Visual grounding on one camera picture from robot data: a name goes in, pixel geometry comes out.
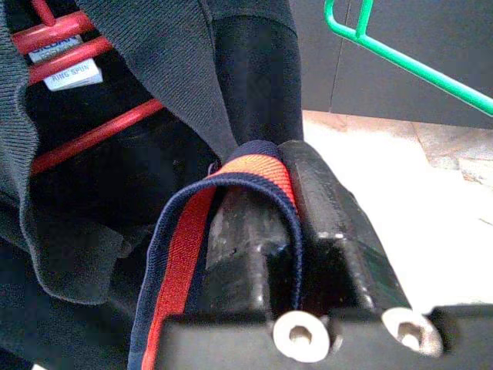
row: red strap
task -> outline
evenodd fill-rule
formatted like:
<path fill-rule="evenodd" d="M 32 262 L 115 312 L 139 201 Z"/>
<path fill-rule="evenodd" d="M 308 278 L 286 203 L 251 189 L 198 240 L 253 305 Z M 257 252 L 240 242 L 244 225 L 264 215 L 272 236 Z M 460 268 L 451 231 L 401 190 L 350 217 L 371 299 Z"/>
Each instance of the red strap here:
<path fill-rule="evenodd" d="M 289 174 L 276 158 L 263 154 L 241 156 L 226 163 L 211 177 L 223 173 L 249 173 L 263 177 L 276 184 L 294 204 Z M 183 313 L 215 189 L 211 187 L 193 195 L 179 217 L 169 245 L 166 272 L 156 301 L 142 370 L 153 369 L 159 347 L 159 334 L 166 317 Z"/>
<path fill-rule="evenodd" d="M 166 273 L 159 290 L 142 369 L 152 369 L 154 366 L 164 319 L 170 315 L 181 314 L 185 308 L 215 190 L 205 189 L 192 196 L 179 217 L 169 244 Z"/>

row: tiled floor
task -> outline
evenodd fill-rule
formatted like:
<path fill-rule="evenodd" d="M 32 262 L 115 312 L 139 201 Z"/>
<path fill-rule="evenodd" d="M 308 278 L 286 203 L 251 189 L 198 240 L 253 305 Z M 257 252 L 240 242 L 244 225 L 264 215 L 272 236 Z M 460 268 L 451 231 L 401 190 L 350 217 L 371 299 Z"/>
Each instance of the tiled floor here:
<path fill-rule="evenodd" d="M 493 303 L 493 130 L 304 112 L 414 309 Z"/>

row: metal rod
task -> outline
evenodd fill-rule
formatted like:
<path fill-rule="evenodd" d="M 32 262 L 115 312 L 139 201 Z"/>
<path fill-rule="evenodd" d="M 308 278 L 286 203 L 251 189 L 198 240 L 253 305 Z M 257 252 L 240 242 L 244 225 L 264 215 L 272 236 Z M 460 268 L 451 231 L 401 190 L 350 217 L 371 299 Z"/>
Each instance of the metal rod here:
<path fill-rule="evenodd" d="M 38 14 L 39 18 L 45 25 L 48 27 L 55 25 L 55 16 L 53 15 L 48 4 L 46 4 L 45 0 L 31 0 L 31 4 L 34 10 L 36 10 L 36 14 Z"/>
<path fill-rule="evenodd" d="M 367 34 L 368 21 L 370 20 L 373 0 L 367 0 L 361 4 L 360 18 L 357 21 L 356 37 Z"/>
<path fill-rule="evenodd" d="M 91 21 L 83 12 L 75 12 L 57 18 L 56 23 L 48 27 L 37 25 L 12 35 L 12 41 L 21 54 L 27 54 L 53 42 L 79 35 L 94 29 Z"/>
<path fill-rule="evenodd" d="M 61 162 L 72 158 L 76 154 L 101 143 L 103 140 L 116 135 L 120 131 L 123 131 L 139 121 L 142 121 L 144 118 L 151 116 L 162 108 L 163 105 L 157 99 L 151 99 L 150 101 L 123 113 L 121 116 L 111 119 L 107 123 L 88 131 L 80 137 L 42 154 L 32 163 L 31 176 L 53 168 Z"/>
<path fill-rule="evenodd" d="M 91 41 L 76 46 L 73 49 L 55 56 L 45 62 L 34 64 L 29 67 L 29 85 L 40 82 L 57 72 L 67 69 L 74 64 L 80 63 L 88 58 L 93 58 L 112 49 L 107 39 L 100 36 Z"/>

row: white floor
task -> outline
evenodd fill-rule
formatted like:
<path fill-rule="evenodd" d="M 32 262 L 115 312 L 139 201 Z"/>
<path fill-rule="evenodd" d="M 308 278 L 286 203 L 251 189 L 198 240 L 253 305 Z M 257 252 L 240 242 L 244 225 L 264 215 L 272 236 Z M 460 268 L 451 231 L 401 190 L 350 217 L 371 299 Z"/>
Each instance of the white floor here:
<path fill-rule="evenodd" d="M 448 130 L 419 125 L 438 139 Z M 304 130 L 369 216 L 415 310 L 493 303 L 493 187 L 433 167 L 413 123 L 304 112 Z"/>

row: black fabric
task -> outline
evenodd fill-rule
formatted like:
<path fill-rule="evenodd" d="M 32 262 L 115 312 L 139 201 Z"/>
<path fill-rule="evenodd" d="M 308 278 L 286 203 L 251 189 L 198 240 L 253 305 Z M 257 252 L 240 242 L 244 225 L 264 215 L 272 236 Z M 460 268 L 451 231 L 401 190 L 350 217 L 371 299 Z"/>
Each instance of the black fabric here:
<path fill-rule="evenodd" d="M 293 29 L 264 17 L 219 15 L 213 21 L 217 75 L 238 143 L 303 138 Z"/>
<path fill-rule="evenodd" d="M 57 16 L 76 9 L 65 0 L 48 3 Z M 80 4 L 116 51 L 96 57 L 103 83 L 49 92 L 42 82 L 26 90 L 29 62 L 10 39 L 39 23 L 30 1 L 0 1 L 0 241 L 17 247 L 12 253 L 25 269 L 31 261 L 29 286 L 36 276 L 45 292 L 64 300 L 37 288 L 29 304 L 57 325 L 41 326 L 32 340 L 20 323 L 7 334 L 0 328 L 0 348 L 12 349 L 4 343 L 14 341 L 14 353 L 46 368 L 70 368 L 58 361 L 68 361 L 70 343 L 82 345 L 71 336 L 73 328 L 87 321 L 86 341 L 101 345 L 111 337 L 113 317 L 123 323 L 125 339 L 113 342 L 118 351 L 103 345 L 95 357 L 126 357 L 127 323 L 135 314 L 152 225 L 172 194 L 206 176 L 217 161 L 208 143 L 224 158 L 235 141 L 281 143 L 303 135 L 297 37 L 284 0 Z M 29 178 L 35 155 L 153 96 L 168 110 Z M 22 280 L 9 256 L 0 256 L 0 271 Z M 12 286 L 12 297 L 21 297 L 27 286 Z M 75 315 L 79 306 L 66 301 L 105 303 L 81 308 L 94 313 L 86 316 Z M 8 311 L 14 318 L 12 307 L 0 303 L 0 314 Z M 96 328 L 92 320 L 100 312 Z M 17 319 L 34 328 L 38 316 Z M 82 364 L 87 354 L 74 351 L 72 360 Z M 90 363 L 108 368 L 105 361 Z"/>
<path fill-rule="evenodd" d="M 0 348 L 0 364 L 2 370 L 31 370 L 34 365 L 32 362 L 19 358 L 6 350 Z"/>
<path fill-rule="evenodd" d="M 0 268 L 0 347 L 48 370 L 126 367 L 132 320 L 121 308 L 49 297 L 29 256 L 1 241 L 0 261 L 8 262 Z"/>
<path fill-rule="evenodd" d="M 139 81 L 226 159 L 236 147 L 197 0 L 77 0 Z"/>

